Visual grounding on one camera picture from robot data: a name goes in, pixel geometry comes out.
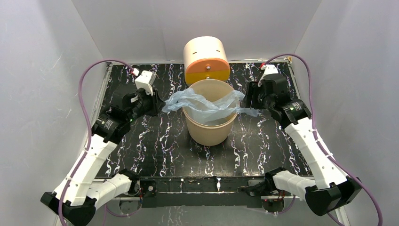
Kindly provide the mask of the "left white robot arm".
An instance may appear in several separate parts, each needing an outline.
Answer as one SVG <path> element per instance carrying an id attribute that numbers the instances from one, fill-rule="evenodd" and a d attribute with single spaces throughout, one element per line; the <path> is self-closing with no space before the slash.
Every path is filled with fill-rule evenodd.
<path id="1" fill-rule="evenodd" d="M 86 226 L 108 201 L 121 194 L 135 196 L 141 192 L 140 177 L 128 169 L 97 187 L 91 185 L 107 157 L 130 131 L 132 122 L 143 116 L 158 116 L 164 105 L 156 88 L 137 88 L 99 114 L 90 129 L 88 148 L 83 149 L 62 183 L 54 191 L 45 192 L 40 200 L 59 216 L 62 225 Z"/>

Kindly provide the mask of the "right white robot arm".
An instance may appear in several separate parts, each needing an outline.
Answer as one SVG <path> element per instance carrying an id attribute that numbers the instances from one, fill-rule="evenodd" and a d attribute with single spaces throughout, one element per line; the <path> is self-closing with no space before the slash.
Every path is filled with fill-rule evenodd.
<path id="1" fill-rule="evenodd" d="M 266 192 L 277 195 L 287 191 L 304 199 L 314 214 L 323 216 L 349 204 L 361 191 L 359 183 L 330 160 L 332 154 L 320 149 L 311 112 L 302 100 L 290 96 L 284 75 L 268 74 L 260 81 L 249 81 L 244 107 L 268 110 L 297 145 L 313 174 L 313 179 L 308 179 L 276 168 L 265 173 L 259 185 Z"/>

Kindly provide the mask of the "round cream drawer cabinet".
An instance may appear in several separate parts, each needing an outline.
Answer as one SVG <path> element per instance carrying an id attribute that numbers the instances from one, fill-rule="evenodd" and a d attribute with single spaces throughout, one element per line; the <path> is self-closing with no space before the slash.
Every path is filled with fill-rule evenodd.
<path id="1" fill-rule="evenodd" d="M 184 79 L 187 85 L 200 80 L 227 81 L 230 65 L 222 42 L 213 36 L 196 37 L 183 50 Z"/>

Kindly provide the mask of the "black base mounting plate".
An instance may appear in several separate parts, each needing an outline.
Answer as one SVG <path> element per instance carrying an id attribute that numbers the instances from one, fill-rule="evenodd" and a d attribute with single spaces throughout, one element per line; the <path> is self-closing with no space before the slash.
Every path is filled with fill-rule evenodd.
<path id="1" fill-rule="evenodd" d="M 262 176 L 149 177 L 141 178 L 136 195 L 119 195 L 122 206 L 141 201 L 144 208 L 172 206 L 244 206 L 280 212 L 288 207 L 289 192 L 271 191 Z"/>

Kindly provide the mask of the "light blue plastic bag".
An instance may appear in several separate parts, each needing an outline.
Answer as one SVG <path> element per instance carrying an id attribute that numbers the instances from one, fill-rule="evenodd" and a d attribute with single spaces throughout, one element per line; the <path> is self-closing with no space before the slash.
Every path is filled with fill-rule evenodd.
<path id="1" fill-rule="evenodd" d="M 245 113 L 256 117 L 259 114 L 258 110 L 240 107 L 239 103 L 243 99 L 244 94 L 234 90 L 223 98 L 210 102 L 202 95 L 196 94 L 192 88 L 188 88 L 172 94 L 170 98 L 165 101 L 162 112 L 175 112 L 184 107 L 188 107 L 192 110 L 193 119 L 201 124 L 221 119 L 231 113 Z"/>

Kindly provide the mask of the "beige round trash bin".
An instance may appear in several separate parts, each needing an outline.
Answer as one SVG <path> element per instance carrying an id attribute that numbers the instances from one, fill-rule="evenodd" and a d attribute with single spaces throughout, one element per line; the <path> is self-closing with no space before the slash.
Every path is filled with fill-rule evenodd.
<path id="1" fill-rule="evenodd" d="M 202 95 L 210 102 L 217 101 L 234 88 L 225 81 L 206 79 L 198 81 L 190 86 L 196 94 Z M 188 107 L 182 108 L 186 118 L 186 124 L 191 138 L 205 146 L 214 146 L 222 143 L 229 135 L 237 113 L 231 113 L 221 119 L 213 120 L 205 124 L 198 123 L 192 117 L 192 110 Z"/>

